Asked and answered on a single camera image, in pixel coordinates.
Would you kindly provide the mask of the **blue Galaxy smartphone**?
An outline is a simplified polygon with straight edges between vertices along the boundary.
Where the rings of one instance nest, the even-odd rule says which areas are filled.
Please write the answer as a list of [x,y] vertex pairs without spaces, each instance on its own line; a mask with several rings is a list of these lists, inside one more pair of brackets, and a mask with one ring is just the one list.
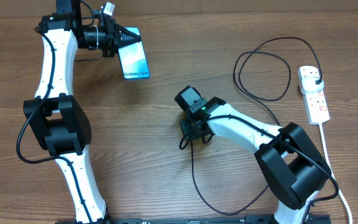
[[142,41],[118,49],[124,79],[150,78],[149,66]]

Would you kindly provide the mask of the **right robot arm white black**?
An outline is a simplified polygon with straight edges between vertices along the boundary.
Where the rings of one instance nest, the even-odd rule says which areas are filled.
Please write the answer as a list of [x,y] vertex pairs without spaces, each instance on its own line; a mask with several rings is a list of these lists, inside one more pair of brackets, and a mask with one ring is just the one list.
[[310,208],[332,172],[305,130],[289,123],[285,127],[266,124],[235,110],[214,97],[203,98],[192,86],[175,97],[185,112],[180,121],[180,149],[196,139],[208,143],[214,136],[227,138],[254,155],[268,187],[278,199],[270,223],[312,223]]

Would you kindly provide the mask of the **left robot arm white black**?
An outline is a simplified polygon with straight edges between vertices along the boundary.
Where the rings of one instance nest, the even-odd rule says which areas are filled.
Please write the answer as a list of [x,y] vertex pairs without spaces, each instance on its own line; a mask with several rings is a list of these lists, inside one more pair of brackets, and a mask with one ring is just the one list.
[[118,56],[126,80],[150,77],[140,31],[123,27],[113,17],[114,4],[105,3],[81,15],[83,1],[57,1],[57,10],[35,31],[42,36],[44,58],[35,96],[24,102],[25,128],[31,128],[49,159],[61,168],[76,210],[76,223],[111,223],[90,163],[90,121],[73,95],[73,67],[79,49]]

